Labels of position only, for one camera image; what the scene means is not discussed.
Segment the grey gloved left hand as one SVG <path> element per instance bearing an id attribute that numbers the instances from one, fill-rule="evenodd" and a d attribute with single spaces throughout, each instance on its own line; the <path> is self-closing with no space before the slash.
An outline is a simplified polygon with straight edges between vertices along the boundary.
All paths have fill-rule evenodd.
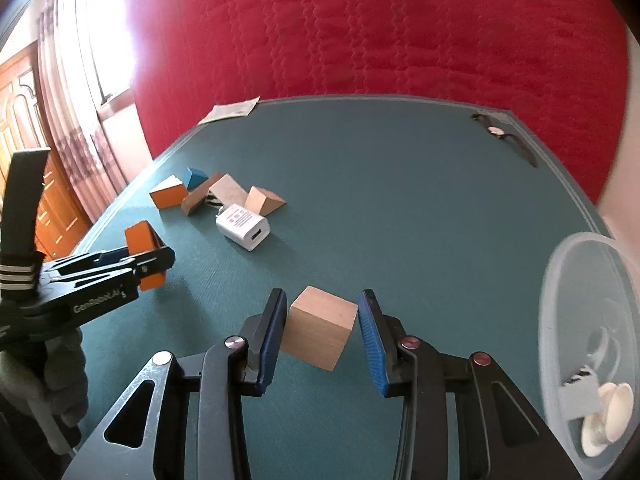
<path id="1" fill-rule="evenodd" d="M 32 416 L 28 401 L 43 400 L 67 427 L 77 426 L 86 416 L 89 403 L 86 357 L 81 343 L 79 328 L 63 334 L 60 343 L 48 352 L 40 377 L 11 353 L 2 351 L 2 398 L 28 416 Z"/>

